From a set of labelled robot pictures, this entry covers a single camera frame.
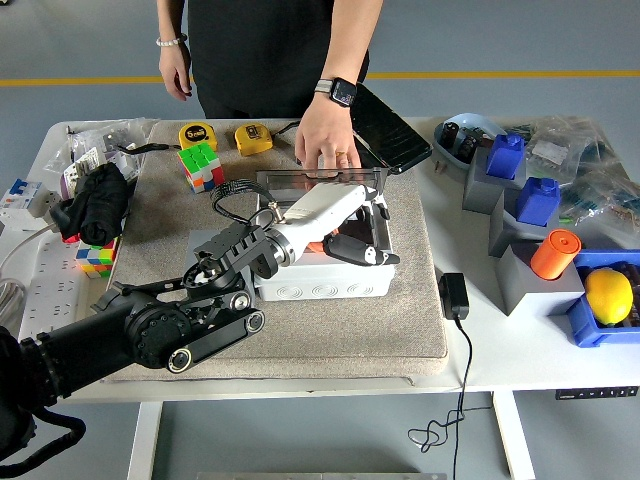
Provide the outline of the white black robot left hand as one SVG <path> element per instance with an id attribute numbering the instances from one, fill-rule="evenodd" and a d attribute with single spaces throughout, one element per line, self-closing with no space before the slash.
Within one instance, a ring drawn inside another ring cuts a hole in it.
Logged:
<path id="1" fill-rule="evenodd" d="M 326 255 L 358 266 L 396 265 L 398 255 L 343 234 L 343 222 L 362 206 L 377 206 L 389 218 L 382 194 L 362 184 L 320 183 L 297 200 L 284 220 L 266 232 L 278 264 L 289 266 L 301 258 L 310 243 L 320 242 Z"/>

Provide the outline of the person's left hand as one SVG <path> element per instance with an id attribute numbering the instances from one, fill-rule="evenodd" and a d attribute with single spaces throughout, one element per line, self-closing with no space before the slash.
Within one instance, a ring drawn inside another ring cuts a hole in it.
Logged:
<path id="1" fill-rule="evenodd" d="M 350 109 L 315 93 L 297 129 L 295 156 L 305 169 L 360 168 Z"/>

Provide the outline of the person's right hand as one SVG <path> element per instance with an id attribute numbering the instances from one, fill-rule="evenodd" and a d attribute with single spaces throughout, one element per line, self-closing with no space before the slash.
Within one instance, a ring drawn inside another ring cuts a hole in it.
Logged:
<path id="1" fill-rule="evenodd" d="M 159 71 L 166 91 L 179 101 L 192 94 L 190 79 L 191 58 L 184 44 L 160 48 Z"/>

